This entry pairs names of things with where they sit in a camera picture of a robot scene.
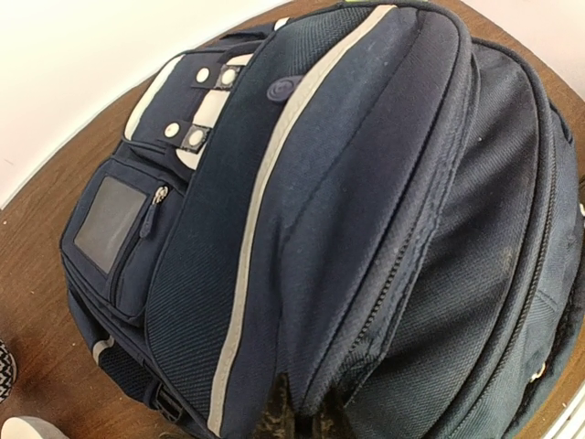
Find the buckle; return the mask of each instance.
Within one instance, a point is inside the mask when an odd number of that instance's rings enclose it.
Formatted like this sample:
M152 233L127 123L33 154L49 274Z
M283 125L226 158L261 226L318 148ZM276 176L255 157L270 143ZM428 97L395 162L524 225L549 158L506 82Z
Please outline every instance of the buckle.
M170 423L177 423L185 412L183 406L169 393L163 384L160 384L156 390L154 407Z

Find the shoe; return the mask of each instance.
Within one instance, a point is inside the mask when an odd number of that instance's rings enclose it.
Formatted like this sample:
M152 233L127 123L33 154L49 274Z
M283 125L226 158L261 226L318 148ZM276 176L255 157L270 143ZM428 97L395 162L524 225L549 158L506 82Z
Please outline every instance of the shoe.
M4 342L0 340L0 402L3 402L8 396L10 396L15 381L15 358L8 351Z
M69 439L52 423L31 416L9 418L2 426L0 439Z

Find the navy blue backpack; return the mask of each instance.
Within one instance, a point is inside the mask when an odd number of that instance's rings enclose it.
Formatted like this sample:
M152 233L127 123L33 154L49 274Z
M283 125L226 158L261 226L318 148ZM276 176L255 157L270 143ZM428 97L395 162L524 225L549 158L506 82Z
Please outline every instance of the navy blue backpack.
M315 437L332 391L323 438L488 439L567 363L582 233L535 72L398 1L168 61L61 250L96 362L199 439Z

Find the white wall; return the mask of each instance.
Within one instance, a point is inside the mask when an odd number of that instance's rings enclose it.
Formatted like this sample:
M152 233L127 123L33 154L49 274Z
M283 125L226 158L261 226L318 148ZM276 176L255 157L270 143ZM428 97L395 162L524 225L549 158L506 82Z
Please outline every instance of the white wall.
M0 0L0 209L166 59L281 3Z
M463 1L532 50L585 99L585 0Z

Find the brown table surface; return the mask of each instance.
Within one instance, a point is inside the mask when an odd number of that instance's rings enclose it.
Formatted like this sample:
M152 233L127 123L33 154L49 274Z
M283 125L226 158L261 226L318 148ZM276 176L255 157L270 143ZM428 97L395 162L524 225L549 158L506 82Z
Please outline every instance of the brown table surface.
M298 0L243 26L298 16L332 3ZM528 59L567 117L578 145L585 147L585 102L569 86L506 32L459 0L436 3L455 11L474 36L504 43ZM75 201L118 142L122 125L144 88L145 84L136 87L104 110L0 213L0 337L19 365L13 395L0 406L0 423L9 416L40 416L71 439L154 439L172 429L157 413L124 397L95 366L68 313L58 252L59 235ZM585 154L581 151L579 165L583 175ZM541 437L584 379L585 336L581 333L556 389L520 437Z

